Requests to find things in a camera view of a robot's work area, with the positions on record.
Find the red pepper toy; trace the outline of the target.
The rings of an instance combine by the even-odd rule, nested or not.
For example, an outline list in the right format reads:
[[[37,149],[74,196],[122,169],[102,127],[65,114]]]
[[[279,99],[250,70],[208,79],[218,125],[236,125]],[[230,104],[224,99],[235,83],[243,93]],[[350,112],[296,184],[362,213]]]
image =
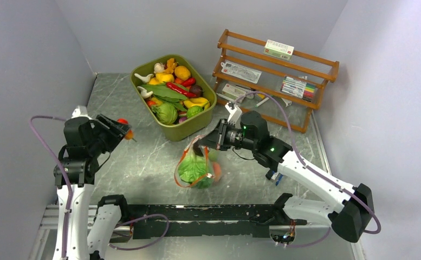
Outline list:
[[[124,118],[117,119],[117,122],[120,123],[120,124],[123,124],[122,129],[125,130],[124,139],[128,140],[128,141],[135,141],[136,142],[136,140],[134,138],[134,132],[131,129],[131,127],[129,126],[129,122]]]

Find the round green cabbage toy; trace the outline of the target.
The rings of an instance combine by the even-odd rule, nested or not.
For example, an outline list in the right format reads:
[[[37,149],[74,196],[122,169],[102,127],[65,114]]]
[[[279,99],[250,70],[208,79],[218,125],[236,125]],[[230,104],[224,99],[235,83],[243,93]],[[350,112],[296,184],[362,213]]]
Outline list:
[[[214,149],[209,150],[208,158],[210,161],[216,162],[218,160],[218,157],[219,157],[219,151],[214,150]]]

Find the dark purple plum toy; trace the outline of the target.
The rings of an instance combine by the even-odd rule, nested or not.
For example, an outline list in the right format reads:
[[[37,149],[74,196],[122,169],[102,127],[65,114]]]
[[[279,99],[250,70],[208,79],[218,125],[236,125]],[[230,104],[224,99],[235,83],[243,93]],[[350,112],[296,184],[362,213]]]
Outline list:
[[[199,144],[197,142],[195,142],[192,145],[192,151],[194,152],[194,155],[196,155],[196,156],[199,156],[199,157],[204,156],[203,150],[201,149],[201,147],[199,146]]]

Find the peach toy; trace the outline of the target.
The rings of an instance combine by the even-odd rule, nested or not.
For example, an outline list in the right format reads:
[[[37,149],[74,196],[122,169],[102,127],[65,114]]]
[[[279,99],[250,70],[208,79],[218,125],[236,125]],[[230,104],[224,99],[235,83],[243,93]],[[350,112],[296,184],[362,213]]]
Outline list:
[[[222,177],[222,170],[221,170],[221,166],[219,163],[217,162],[213,162],[212,163],[212,167],[213,167],[213,172],[214,172],[214,181],[218,182],[221,177]]]

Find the napa cabbage toy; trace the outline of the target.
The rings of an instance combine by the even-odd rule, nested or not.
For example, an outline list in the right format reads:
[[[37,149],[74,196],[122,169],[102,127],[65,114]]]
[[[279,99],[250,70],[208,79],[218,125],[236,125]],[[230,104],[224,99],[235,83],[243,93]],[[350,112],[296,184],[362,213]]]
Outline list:
[[[212,186],[214,179],[208,174],[213,174],[211,164],[205,157],[199,157],[188,153],[179,163],[177,169],[178,177],[185,182],[185,186],[196,189],[206,189]]]

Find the clear zip bag orange zipper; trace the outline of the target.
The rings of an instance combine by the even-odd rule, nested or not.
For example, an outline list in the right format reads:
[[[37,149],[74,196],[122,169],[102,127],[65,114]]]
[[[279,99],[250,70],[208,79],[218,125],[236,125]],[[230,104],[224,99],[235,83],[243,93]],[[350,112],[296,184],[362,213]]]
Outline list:
[[[206,189],[222,177],[217,162],[218,151],[199,145],[203,135],[196,136],[184,149],[175,168],[174,180],[179,187]]]

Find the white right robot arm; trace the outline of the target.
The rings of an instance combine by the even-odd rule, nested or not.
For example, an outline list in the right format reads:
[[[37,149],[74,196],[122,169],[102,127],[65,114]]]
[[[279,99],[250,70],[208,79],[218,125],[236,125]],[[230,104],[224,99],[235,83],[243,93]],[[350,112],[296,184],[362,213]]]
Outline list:
[[[220,151],[249,150],[261,166],[292,178],[321,198],[315,201],[283,194],[280,207],[286,217],[328,225],[351,243],[369,233],[367,226],[374,217],[372,190],[365,184],[354,186],[334,178],[307,161],[291,145],[269,133],[260,113],[243,113],[240,127],[221,119],[212,132],[198,138],[197,144]]]

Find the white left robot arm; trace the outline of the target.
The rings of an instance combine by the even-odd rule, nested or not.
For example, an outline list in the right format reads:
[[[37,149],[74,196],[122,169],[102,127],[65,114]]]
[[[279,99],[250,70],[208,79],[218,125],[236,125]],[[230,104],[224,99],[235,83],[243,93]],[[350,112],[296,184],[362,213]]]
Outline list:
[[[98,158],[111,154],[130,132],[128,123],[102,114],[94,119],[80,115],[64,123],[66,144],[54,169],[59,222],[53,259],[104,259],[112,233],[128,209],[123,195],[104,196],[93,225],[88,225],[95,175],[102,166]]]

